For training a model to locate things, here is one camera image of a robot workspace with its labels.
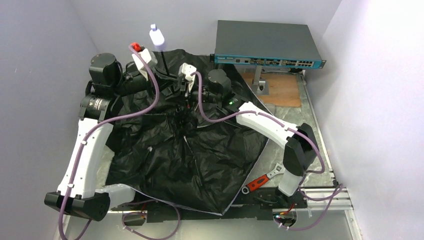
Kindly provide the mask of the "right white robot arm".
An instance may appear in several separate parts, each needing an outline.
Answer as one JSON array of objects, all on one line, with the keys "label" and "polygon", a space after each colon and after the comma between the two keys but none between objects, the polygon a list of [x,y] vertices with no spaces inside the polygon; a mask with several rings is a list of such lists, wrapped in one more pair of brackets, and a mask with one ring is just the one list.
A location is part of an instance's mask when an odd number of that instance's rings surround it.
[{"label": "right white robot arm", "polygon": [[197,81],[195,94],[200,114],[209,123],[220,123],[234,120],[237,124],[248,127],[284,149],[282,166],[284,172],[278,184],[278,191],[291,197],[311,173],[310,165],[318,159],[321,169],[315,171],[321,174],[325,164],[318,148],[317,140],[310,125],[297,125],[282,120],[268,113],[253,102],[235,93],[231,81],[221,69],[209,72],[207,86],[203,85],[200,72],[194,71],[187,76],[189,89]]}]

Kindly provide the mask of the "wooden base board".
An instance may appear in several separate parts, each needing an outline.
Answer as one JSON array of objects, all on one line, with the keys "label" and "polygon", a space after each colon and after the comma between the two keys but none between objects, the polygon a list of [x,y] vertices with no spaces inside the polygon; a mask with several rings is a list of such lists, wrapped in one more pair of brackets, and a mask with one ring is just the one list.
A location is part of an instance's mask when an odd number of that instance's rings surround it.
[{"label": "wooden base board", "polygon": [[268,94],[254,91],[258,98],[266,104],[274,104],[278,107],[302,106],[297,77],[293,74],[262,73],[260,75],[266,81]]}]

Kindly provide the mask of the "network switch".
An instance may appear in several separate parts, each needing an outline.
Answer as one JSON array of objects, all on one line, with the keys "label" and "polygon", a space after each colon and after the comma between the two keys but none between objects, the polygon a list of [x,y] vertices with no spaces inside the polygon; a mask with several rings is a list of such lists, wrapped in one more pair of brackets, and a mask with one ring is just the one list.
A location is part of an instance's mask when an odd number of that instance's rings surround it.
[{"label": "network switch", "polygon": [[269,94],[268,82],[261,78],[264,67],[321,69],[321,58],[306,24],[219,20],[214,62],[253,66],[250,87],[258,96]]}]

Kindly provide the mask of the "pink umbrella case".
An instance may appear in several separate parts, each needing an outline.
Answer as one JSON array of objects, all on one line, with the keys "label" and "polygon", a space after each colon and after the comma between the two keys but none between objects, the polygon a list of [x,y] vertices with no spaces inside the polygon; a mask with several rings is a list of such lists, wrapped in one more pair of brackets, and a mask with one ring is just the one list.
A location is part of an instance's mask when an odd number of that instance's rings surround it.
[{"label": "pink umbrella case", "polygon": [[272,114],[272,115],[274,115],[275,114],[275,112],[276,112],[276,106],[274,105],[274,104],[272,104],[272,103],[265,103],[264,104],[265,105],[265,107],[266,107],[266,109]]}]

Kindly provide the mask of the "lilac umbrella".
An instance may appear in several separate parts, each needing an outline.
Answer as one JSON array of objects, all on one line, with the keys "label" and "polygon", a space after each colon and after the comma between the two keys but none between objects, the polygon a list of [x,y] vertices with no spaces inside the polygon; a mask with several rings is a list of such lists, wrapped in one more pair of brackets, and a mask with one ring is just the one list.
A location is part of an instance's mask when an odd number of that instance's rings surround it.
[{"label": "lilac umbrella", "polygon": [[234,120],[218,119],[215,104],[204,115],[190,102],[170,100],[173,89],[158,76],[160,99],[147,114],[116,121],[107,140],[113,151],[106,185],[124,184],[158,200],[222,215],[234,201],[268,138]]}]

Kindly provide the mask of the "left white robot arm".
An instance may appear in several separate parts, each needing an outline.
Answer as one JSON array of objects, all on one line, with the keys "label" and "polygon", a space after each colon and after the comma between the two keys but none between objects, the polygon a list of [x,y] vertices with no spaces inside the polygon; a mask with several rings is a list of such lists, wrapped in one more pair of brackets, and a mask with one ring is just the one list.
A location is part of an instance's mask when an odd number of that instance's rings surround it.
[{"label": "left white robot arm", "polygon": [[91,59],[91,80],[78,113],[78,132],[66,173],[56,191],[46,193],[44,204],[63,214],[101,221],[108,211],[134,199],[135,190],[124,184],[96,187],[103,150],[113,130],[110,119],[117,118],[122,98],[151,90],[145,66],[152,69],[156,57],[148,50],[132,54],[134,62],[124,72],[111,53]]}]

